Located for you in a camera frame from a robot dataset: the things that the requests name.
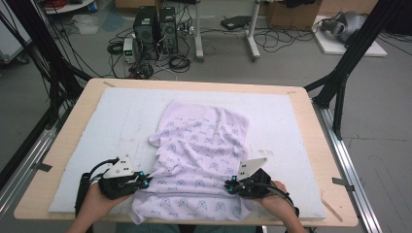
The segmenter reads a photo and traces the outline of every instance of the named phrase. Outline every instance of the cloth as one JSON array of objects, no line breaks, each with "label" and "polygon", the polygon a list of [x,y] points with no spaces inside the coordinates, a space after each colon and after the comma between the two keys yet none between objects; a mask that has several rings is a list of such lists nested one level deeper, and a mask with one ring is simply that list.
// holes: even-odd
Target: cloth
[{"label": "cloth", "polygon": [[251,201],[224,181],[248,158],[249,121],[230,110],[173,101],[149,139],[158,150],[149,188],[134,195],[131,218],[242,220]]}]

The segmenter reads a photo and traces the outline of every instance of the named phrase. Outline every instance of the concrete floor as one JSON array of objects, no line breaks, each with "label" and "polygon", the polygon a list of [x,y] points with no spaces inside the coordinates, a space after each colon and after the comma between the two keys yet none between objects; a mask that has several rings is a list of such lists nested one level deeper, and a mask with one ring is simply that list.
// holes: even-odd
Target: concrete floor
[{"label": "concrete floor", "polygon": [[[60,17],[67,20],[73,14]],[[79,10],[76,14],[87,12]],[[131,27],[133,21],[121,17],[124,14],[112,9],[110,4],[94,15],[99,18],[100,31],[90,36],[73,34],[70,41],[88,66],[103,76],[110,73],[110,55],[106,51],[108,41]],[[222,29],[221,19],[202,19],[202,24]],[[258,26],[265,26],[263,18],[259,19]],[[410,43],[388,41],[412,52]],[[346,89],[342,136],[383,232],[410,232],[412,56],[380,40],[377,42],[388,56],[365,57],[352,73]],[[199,63],[194,59],[192,37],[188,38],[188,43],[188,57],[192,63],[186,73],[177,74],[178,81],[305,86],[330,73],[341,58],[340,55],[322,54],[316,41],[310,40],[295,41],[274,53],[259,48],[261,59],[252,62],[243,34],[215,33],[211,36],[204,34],[205,61]],[[126,76],[126,67],[120,59],[116,73]],[[85,71],[94,76],[87,68]],[[159,72],[152,79],[174,81],[176,77]],[[13,63],[0,70],[0,169],[4,168],[48,104],[40,74],[32,62],[28,65]],[[1,219],[2,232],[64,232],[70,225],[69,221],[15,219],[14,207],[22,193],[23,190]],[[114,232],[114,229],[113,223],[101,222],[97,224],[96,232]],[[271,233],[283,231],[282,227],[269,227]],[[363,229],[361,225],[354,228],[320,227],[317,232],[358,233]]]}]

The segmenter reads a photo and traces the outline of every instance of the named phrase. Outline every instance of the computer tower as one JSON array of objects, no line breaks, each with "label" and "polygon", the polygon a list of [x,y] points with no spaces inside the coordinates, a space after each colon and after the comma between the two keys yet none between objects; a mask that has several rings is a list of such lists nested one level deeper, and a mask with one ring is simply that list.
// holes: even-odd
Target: computer tower
[{"label": "computer tower", "polygon": [[176,13],[173,7],[160,8],[159,12],[161,37],[164,39],[163,51],[178,52],[178,35],[176,33]]},{"label": "computer tower", "polygon": [[137,49],[142,59],[158,59],[157,43],[160,41],[160,24],[158,22],[157,10],[154,6],[142,6],[137,10],[133,23],[133,30],[136,36]]}]

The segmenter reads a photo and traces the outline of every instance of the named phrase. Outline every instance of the hand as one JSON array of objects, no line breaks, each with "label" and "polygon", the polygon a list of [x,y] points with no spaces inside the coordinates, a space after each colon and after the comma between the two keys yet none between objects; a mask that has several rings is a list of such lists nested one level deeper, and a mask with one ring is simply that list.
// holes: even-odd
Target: hand
[{"label": "hand", "polygon": [[[274,181],[273,184],[282,191],[287,192],[283,183]],[[269,196],[256,199],[256,201],[258,201],[267,212],[278,217],[285,224],[288,232],[305,232],[302,224],[294,213],[294,209],[283,197],[269,194]]]},{"label": "hand", "polygon": [[110,200],[101,193],[98,183],[92,184],[88,189],[85,201],[75,222],[73,222],[67,233],[86,232],[94,222],[108,215],[117,204],[123,202],[128,197],[123,196]]}]

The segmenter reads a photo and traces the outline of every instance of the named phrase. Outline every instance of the desk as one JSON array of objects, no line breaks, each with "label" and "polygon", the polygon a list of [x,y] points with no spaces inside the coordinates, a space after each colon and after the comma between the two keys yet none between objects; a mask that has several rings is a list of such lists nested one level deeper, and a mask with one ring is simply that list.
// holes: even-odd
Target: desk
[{"label": "desk", "polygon": [[[345,187],[333,184],[331,181],[332,178],[340,178],[340,175],[310,99],[302,87],[228,83],[125,81],[111,79],[93,79],[88,82],[82,96],[79,98],[78,103],[66,120],[44,160],[44,163],[51,165],[52,169],[49,172],[39,171],[36,174],[15,210],[16,218],[74,218],[74,214],[52,214],[48,212],[48,209],[58,189],[66,164],[79,143],[80,137],[100,100],[101,94],[106,88],[113,86],[289,95],[296,121],[326,208],[325,219],[302,221],[302,223],[307,226],[355,226],[358,224],[357,216]],[[107,216],[105,220],[130,221],[130,218],[128,215],[119,215]],[[164,222],[164,220],[148,219],[147,222]],[[211,224],[210,221],[197,221],[192,223]],[[216,222],[216,224],[281,225],[282,222],[275,219],[257,221],[256,219],[248,218],[242,222]]]},{"label": "desk", "polygon": [[[200,13],[199,8],[201,0],[196,0],[196,24],[195,24],[195,35],[194,35],[194,43],[196,46],[196,59],[200,62],[203,62],[203,48],[202,48],[202,38],[200,36]],[[258,46],[255,42],[254,33],[255,33],[255,26],[257,24],[258,18],[258,9],[260,7],[260,0],[255,0],[255,4],[252,9],[252,19],[251,19],[251,26],[249,30],[246,30],[246,39],[248,39],[248,44],[252,50],[252,60],[255,61],[256,59],[260,58],[260,53],[258,52]]]}]

